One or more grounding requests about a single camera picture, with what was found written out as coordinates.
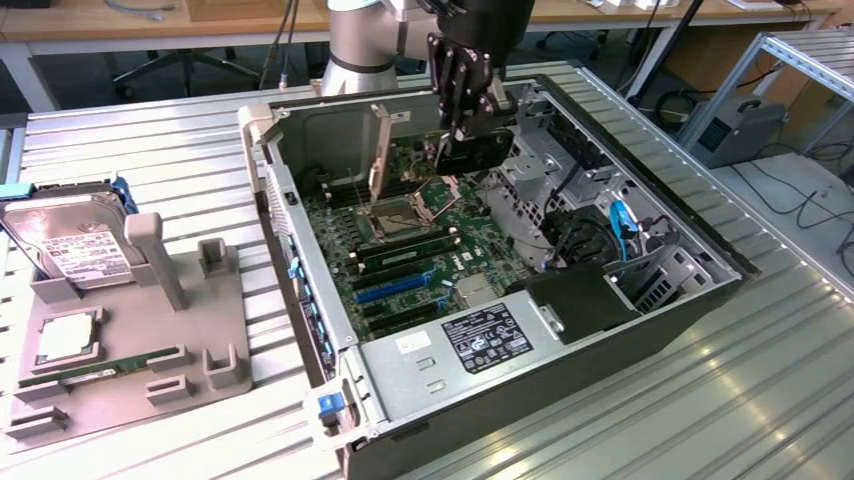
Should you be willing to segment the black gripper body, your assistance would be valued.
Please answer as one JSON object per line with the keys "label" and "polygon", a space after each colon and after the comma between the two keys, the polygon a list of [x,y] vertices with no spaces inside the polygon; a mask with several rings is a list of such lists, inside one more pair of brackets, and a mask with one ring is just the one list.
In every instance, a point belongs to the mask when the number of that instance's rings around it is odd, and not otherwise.
{"label": "black gripper body", "polygon": [[431,8],[443,37],[504,67],[524,36],[534,4],[534,0],[439,0]]}

